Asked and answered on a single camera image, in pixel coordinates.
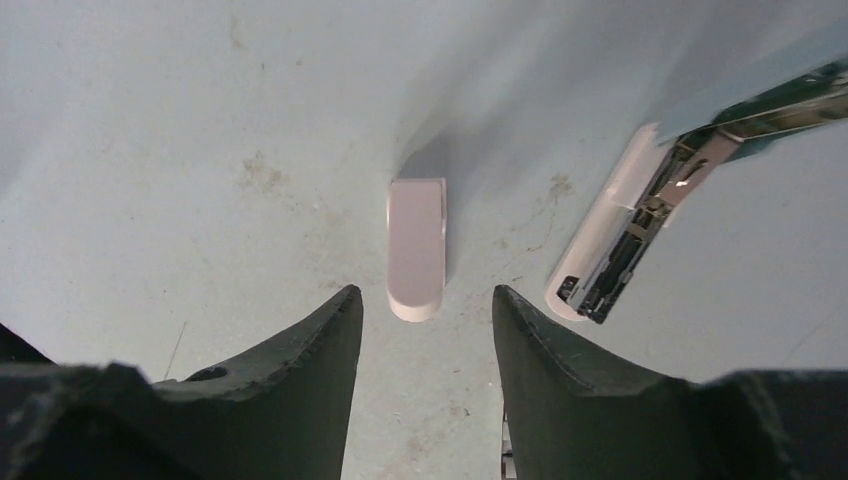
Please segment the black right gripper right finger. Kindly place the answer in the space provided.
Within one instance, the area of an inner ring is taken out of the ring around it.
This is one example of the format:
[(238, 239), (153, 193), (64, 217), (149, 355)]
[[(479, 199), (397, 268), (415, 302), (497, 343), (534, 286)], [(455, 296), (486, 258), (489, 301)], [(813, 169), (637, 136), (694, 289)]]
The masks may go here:
[(847, 374), (742, 370), (698, 384), (632, 363), (514, 289), (492, 299), (521, 479), (843, 479)]

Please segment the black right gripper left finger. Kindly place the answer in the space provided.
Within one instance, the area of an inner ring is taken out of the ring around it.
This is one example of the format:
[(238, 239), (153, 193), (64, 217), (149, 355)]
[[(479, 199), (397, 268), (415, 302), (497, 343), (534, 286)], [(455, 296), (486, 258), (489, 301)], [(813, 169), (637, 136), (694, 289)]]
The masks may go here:
[(182, 380), (59, 364), (1, 332), (5, 479), (337, 479), (363, 327), (359, 288)]

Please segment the small white mini stapler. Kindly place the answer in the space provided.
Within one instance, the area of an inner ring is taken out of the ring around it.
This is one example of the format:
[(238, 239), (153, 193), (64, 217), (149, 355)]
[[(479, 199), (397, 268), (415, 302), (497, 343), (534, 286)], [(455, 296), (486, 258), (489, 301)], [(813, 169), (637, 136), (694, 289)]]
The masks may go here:
[(401, 178), (388, 191), (386, 291), (391, 311), (418, 323), (435, 316), (446, 285), (447, 182)]

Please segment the staple tray with staples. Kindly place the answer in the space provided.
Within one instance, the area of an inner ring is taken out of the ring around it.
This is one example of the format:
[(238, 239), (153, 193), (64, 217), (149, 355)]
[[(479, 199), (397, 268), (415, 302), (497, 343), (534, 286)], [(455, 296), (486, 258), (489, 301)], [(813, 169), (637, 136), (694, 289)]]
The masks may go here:
[(503, 414), (502, 418), (501, 479), (517, 479), (517, 473), (513, 457), (513, 445), (510, 436), (508, 418), (506, 414)]

